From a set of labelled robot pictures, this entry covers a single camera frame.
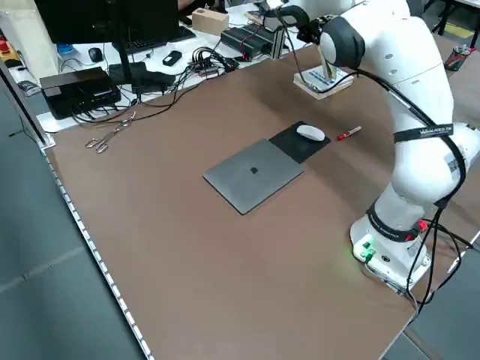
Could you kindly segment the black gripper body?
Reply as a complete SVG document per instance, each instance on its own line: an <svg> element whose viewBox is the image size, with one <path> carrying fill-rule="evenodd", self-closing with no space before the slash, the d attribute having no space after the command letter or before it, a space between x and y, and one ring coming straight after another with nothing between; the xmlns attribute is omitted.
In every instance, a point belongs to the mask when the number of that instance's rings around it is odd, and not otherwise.
<svg viewBox="0 0 480 360"><path fill-rule="evenodd" d="M298 39L303 42L319 42L326 24L326 18L321 16L311 20L308 24L298 27Z"/></svg>

